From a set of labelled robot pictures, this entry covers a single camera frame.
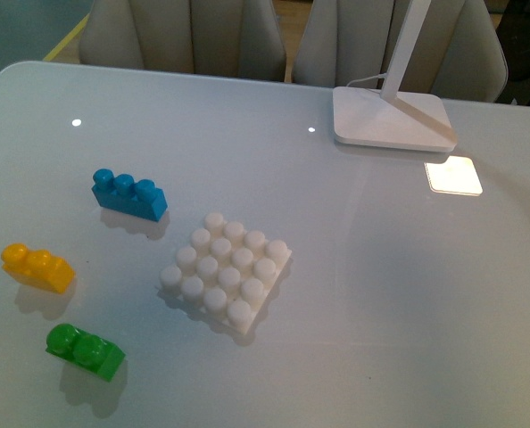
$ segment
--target lamp base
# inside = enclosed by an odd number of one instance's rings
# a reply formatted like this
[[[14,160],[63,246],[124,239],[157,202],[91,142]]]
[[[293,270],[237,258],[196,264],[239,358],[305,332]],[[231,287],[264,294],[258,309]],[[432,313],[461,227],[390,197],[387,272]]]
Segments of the lamp base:
[[[333,106],[340,143],[425,152],[451,152],[458,143],[435,95],[399,92],[388,102],[378,90],[340,86]]]

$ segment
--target yellow toy block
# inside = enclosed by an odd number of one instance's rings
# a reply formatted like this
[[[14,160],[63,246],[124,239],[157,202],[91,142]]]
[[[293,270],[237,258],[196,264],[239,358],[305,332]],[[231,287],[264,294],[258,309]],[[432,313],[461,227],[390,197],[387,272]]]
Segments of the yellow toy block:
[[[1,253],[2,269],[15,281],[63,293],[75,277],[75,271],[61,257],[48,250],[31,251],[24,243],[12,243]]]

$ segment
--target floor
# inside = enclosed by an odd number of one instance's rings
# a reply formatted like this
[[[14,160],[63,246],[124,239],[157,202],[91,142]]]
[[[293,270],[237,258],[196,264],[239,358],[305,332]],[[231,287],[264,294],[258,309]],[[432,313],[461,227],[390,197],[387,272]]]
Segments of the floor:
[[[0,71],[42,60],[90,11],[93,0],[0,0]]]

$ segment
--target gray chair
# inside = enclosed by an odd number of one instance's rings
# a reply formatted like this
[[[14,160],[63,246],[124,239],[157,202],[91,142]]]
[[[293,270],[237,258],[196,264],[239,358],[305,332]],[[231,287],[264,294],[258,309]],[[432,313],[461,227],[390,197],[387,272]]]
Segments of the gray chair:
[[[95,0],[81,63],[232,78],[285,78],[271,0]]]
[[[410,0],[315,0],[293,82],[345,86],[386,71]],[[433,0],[401,90],[494,101],[507,65],[484,0]],[[361,87],[377,87],[376,80]]]

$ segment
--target white toy block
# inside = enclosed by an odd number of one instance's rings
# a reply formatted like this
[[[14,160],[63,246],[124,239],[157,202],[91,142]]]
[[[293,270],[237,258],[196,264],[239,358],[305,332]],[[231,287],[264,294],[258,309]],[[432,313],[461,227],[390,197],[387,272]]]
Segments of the white toy block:
[[[160,273],[161,287],[181,301],[246,334],[275,286],[291,251],[263,232],[208,214],[176,263]]]

